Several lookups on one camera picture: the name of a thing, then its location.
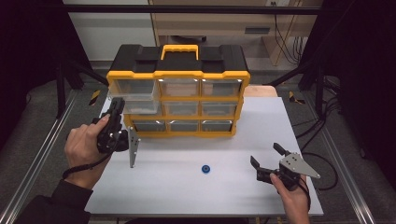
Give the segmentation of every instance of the person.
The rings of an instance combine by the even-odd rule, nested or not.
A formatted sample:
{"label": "person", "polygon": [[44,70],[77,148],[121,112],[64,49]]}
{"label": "person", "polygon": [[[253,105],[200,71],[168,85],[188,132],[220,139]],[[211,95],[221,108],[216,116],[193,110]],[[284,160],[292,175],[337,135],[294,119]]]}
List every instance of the person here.
{"label": "person", "polygon": [[[108,118],[109,115],[106,115],[96,124],[83,124],[71,130],[64,147],[69,167],[92,164],[104,157],[99,153],[96,141]],[[84,210],[85,206],[110,158],[92,169],[72,173],[65,180],[60,180],[51,197],[35,196],[14,223],[88,223],[91,214]],[[289,222],[309,223],[307,198],[303,191],[301,189],[288,191],[274,174],[271,174],[271,181],[282,199]]]}

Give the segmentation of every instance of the black sleeve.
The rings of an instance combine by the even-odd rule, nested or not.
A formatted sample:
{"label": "black sleeve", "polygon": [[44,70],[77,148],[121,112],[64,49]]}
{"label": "black sleeve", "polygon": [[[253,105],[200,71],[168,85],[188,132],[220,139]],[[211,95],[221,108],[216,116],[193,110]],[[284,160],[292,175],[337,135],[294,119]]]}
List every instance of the black sleeve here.
{"label": "black sleeve", "polygon": [[86,224],[91,214],[84,211],[92,190],[61,180],[51,197],[35,196],[22,211],[16,224]]}

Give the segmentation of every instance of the white tabletop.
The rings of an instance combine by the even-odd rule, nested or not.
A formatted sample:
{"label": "white tabletop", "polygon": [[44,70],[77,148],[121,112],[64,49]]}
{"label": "white tabletop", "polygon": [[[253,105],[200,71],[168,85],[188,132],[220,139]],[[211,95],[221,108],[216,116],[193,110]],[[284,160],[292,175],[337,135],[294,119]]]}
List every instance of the white tabletop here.
{"label": "white tabletop", "polygon": [[[135,168],[114,153],[86,210],[129,217],[256,217],[285,214],[274,186],[256,180],[253,156],[276,169],[279,143],[299,152],[282,99],[245,97],[234,137],[142,138]],[[210,166],[204,174],[203,165]],[[323,215],[311,180],[310,215]]]}

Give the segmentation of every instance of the hand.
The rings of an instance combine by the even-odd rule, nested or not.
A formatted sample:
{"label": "hand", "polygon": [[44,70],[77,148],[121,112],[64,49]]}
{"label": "hand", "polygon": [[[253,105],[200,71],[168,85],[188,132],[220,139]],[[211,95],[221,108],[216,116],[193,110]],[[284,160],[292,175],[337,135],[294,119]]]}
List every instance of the hand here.
{"label": "hand", "polygon": [[[108,118],[109,115],[106,115],[96,124],[92,123],[89,126],[83,124],[79,128],[72,129],[70,131],[64,147],[64,152],[70,168],[95,163],[106,155],[99,153],[96,142],[97,135],[106,126]],[[110,158],[111,157],[94,166],[90,170],[70,174],[65,181],[84,189],[92,189],[99,181],[103,171],[110,161]]]}
{"label": "hand", "polygon": [[[309,223],[308,199],[303,190],[297,188],[294,191],[289,191],[275,174],[270,174],[270,176],[272,183],[282,199],[289,222],[292,224]],[[301,179],[306,182],[305,175],[301,175]],[[305,188],[305,183],[302,180],[300,180],[300,184]]]}

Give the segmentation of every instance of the wall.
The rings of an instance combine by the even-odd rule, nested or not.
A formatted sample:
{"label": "wall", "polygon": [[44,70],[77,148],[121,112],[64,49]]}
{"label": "wall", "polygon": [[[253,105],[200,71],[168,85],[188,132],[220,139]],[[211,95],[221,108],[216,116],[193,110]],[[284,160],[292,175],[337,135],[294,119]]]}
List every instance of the wall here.
{"label": "wall", "polygon": [[[64,0],[65,4],[147,5],[147,0]],[[155,46],[148,13],[69,13],[91,62],[113,61],[121,44]]]}

